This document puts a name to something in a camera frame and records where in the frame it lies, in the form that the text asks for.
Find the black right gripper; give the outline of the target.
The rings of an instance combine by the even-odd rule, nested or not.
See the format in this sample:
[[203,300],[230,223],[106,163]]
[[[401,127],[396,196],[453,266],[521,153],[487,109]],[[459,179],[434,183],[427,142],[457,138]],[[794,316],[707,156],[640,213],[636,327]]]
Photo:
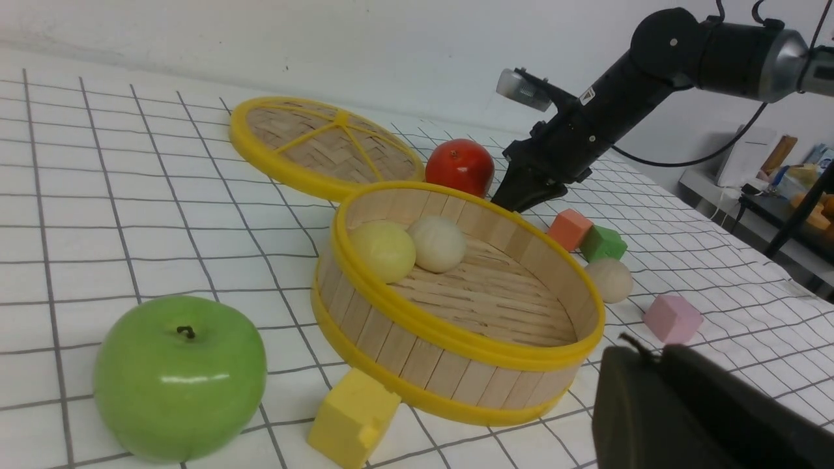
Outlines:
[[491,202],[522,213],[567,194],[567,184],[590,174],[590,166],[626,134],[626,93],[504,91],[534,109],[554,105],[555,116],[535,124],[527,139],[504,149],[509,166]]

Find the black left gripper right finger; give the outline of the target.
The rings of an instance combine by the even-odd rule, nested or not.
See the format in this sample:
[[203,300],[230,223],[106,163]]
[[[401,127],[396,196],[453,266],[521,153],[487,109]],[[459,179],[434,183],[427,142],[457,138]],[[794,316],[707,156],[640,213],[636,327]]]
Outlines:
[[700,427],[745,468],[831,468],[832,433],[685,345],[667,345],[659,374]]

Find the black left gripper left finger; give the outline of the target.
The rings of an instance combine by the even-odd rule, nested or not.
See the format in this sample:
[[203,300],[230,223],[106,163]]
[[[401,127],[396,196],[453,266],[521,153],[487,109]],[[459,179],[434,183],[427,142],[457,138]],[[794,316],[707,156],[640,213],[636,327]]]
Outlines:
[[659,376],[659,358],[636,339],[603,352],[592,418],[599,468],[729,468]]

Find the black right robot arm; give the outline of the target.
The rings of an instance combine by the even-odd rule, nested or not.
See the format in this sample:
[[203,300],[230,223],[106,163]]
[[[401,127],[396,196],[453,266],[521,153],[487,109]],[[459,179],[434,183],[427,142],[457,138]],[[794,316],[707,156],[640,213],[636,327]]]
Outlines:
[[[832,48],[810,48],[781,21],[697,20],[684,8],[644,18],[629,49],[574,96],[506,69],[497,93],[551,105],[528,139],[504,149],[492,202],[522,212],[566,194],[590,166],[671,93],[697,88],[772,104],[795,92],[832,95]],[[831,468],[832,434],[685,345],[659,353],[622,334],[603,351],[592,418],[601,468]]]

